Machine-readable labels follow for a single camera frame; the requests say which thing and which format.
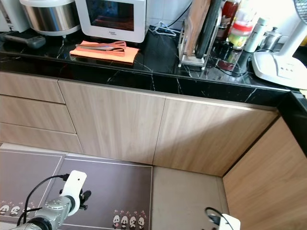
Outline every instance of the gray floor mat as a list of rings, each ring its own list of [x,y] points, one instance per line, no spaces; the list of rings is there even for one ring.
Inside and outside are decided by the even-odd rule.
[[[65,154],[0,150],[0,221],[17,223],[26,197],[42,180],[58,174]],[[53,180],[31,196],[29,207],[41,207]]]
[[[59,173],[72,170],[87,174],[83,192],[91,190],[92,195],[85,203],[88,209],[68,217],[61,230],[151,229],[151,165],[67,156]],[[63,186],[55,181],[47,199],[57,197]]]

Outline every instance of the backsplash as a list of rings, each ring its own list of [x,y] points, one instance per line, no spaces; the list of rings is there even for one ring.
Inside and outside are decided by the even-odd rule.
[[[165,24],[171,24],[183,11],[189,6],[192,0],[151,0],[150,25],[157,25],[159,21]],[[171,28],[181,29],[182,21],[188,15],[187,11]]]
[[[151,25],[157,25],[159,21],[171,24],[188,7],[192,0],[151,0],[154,1],[150,8]],[[295,12],[293,0],[257,0],[258,12],[271,18],[270,25],[278,27],[283,34],[280,42],[284,43],[292,33],[294,25],[299,22]],[[182,21],[188,15],[187,11],[171,28],[181,29]]]

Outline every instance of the cartoon panda print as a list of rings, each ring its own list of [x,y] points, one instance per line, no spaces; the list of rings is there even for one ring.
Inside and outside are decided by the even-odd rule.
[[[117,229],[118,228],[118,226],[119,226],[119,220],[120,220],[120,217],[119,217],[119,215],[115,215],[114,217],[113,217],[113,228],[114,229]]]
[[[19,210],[20,210],[19,206],[12,207],[10,216],[16,217],[18,215]]]
[[[144,220],[143,217],[140,217],[140,218],[139,218],[138,224],[139,224],[139,228],[140,228],[141,230],[143,230],[143,229],[144,229],[144,224],[145,224],[145,220]]]
[[[10,206],[8,205],[3,205],[2,207],[0,207],[0,215],[4,216],[5,213],[10,209]]]
[[[135,217],[131,217],[130,221],[129,221],[130,230],[135,230],[135,222],[136,222],[136,218]]]
[[[30,207],[27,207],[27,210],[30,210],[30,209],[31,209]],[[24,213],[24,209],[23,209],[23,213]],[[29,212],[27,212],[26,215],[28,216]]]
[[[123,216],[121,219],[121,229],[126,230],[127,229],[127,224],[128,224],[128,217]]]

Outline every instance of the kitchen counter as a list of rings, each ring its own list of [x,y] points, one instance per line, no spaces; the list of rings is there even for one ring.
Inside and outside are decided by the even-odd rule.
[[[38,50],[22,44],[0,43],[0,69],[112,87],[277,107],[307,154],[304,144],[307,128],[302,128],[307,126],[306,99],[297,90],[257,78],[250,66],[250,53],[242,52],[235,71],[243,74],[236,77],[214,67],[205,71],[186,65],[179,68],[177,37],[148,33],[138,46],[140,51],[133,64],[71,56],[69,51],[82,40],[93,41],[77,32],[64,41],[61,37],[49,37],[47,44]],[[293,111],[301,119],[296,119]]]

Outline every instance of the electrical cord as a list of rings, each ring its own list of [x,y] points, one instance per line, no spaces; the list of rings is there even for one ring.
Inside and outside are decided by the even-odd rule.
[[[229,221],[226,219],[226,217],[224,217],[224,216],[222,215],[222,213],[221,213],[220,211],[216,210],[216,209],[213,208],[213,207],[207,207],[207,208],[205,208],[205,213],[206,213],[206,215],[207,215],[207,217],[208,217],[209,219],[211,219],[211,216],[208,214],[208,210],[212,210],[212,211],[216,212],[217,214],[219,214],[222,218],[224,218],[224,219],[226,220],[227,224],[229,224],[229,226],[231,227],[231,229],[234,230],[234,228],[231,226],[231,224],[229,223]]]
[[[20,215],[20,217],[19,217],[19,219],[18,219],[18,221],[17,221],[17,226],[20,225],[21,219],[23,218],[23,216],[24,216],[26,213],[28,213],[28,212],[33,212],[33,211],[38,211],[38,210],[40,210],[40,209],[42,209],[42,208],[41,208],[41,207],[38,207],[38,208],[29,209],[29,210],[26,210],[25,212],[23,212],[23,213]]]
[[[180,31],[178,30],[173,30],[170,28],[170,26],[172,26],[175,22],[177,22],[183,15],[185,12],[187,12],[187,10],[190,8],[192,2],[190,2],[190,4],[188,5],[188,7],[183,11],[183,13],[177,17],[177,19],[175,19],[170,25],[166,25],[164,22],[159,21],[157,26],[152,26],[154,27],[154,29],[148,29],[149,31],[151,31],[152,33],[156,33],[158,35],[168,35],[171,37],[176,37],[176,33],[180,33]]]
[[[182,17],[182,15],[183,15],[185,12],[187,12],[187,10],[190,8],[191,5],[192,5],[192,1],[190,2],[190,4],[188,5],[188,7],[186,8],[186,10],[183,11],[183,13],[182,13],[179,17],[177,17],[177,19],[174,20],[174,21],[173,21],[170,25],[168,25],[168,26],[170,27],[170,26],[172,26],[173,24],[175,24],[175,22],[177,22],[177,21]]]
[[[28,203],[29,203],[29,199],[30,199],[30,196],[32,195],[32,193],[39,187],[41,186],[43,183],[45,183],[46,181],[52,179],[52,178],[62,178],[63,181],[67,181],[68,177],[69,177],[69,174],[64,174],[64,175],[55,175],[55,176],[50,176],[48,178],[46,178],[45,180],[43,180],[41,183],[39,183],[34,189],[32,189],[32,191],[29,193],[26,201],[25,201],[25,205],[24,205],[24,211],[27,210],[28,208]],[[26,218],[27,218],[27,215],[24,215],[24,224],[26,223]]]
[[[256,50],[255,53],[256,53],[256,52],[263,52],[263,51],[269,51],[269,52],[271,53],[271,52],[275,52],[275,51],[278,51],[278,50],[259,49],[259,50]],[[250,56],[248,57],[248,60],[247,60],[247,62],[246,62],[246,71],[243,72],[243,73],[234,72],[234,71],[230,71],[230,70],[224,70],[224,69],[218,67],[218,66],[215,65],[215,64],[212,64],[212,65],[213,65],[212,67],[215,67],[216,69],[218,69],[219,71],[221,71],[222,73],[224,73],[224,74],[226,74],[226,75],[228,75],[228,76],[232,76],[232,77],[242,77],[242,76],[244,76],[244,75],[248,72],[248,64],[249,64],[249,62],[250,62],[251,56],[252,56],[252,54],[250,54]]]
[[[159,32],[158,30],[164,30],[164,31],[169,31],[169,33],[164,33],[164,32]],[[178,30],[173,30],[171,28],[169,28],[164,22],[160,21],[158,23],[158,25],[152,30],[152,29],[148,29],[149,31],[151,31],[152,33],[155,32],[158,35],[169,35],[172,37],[176,37],[176,33],[180,33],[180,31]]]

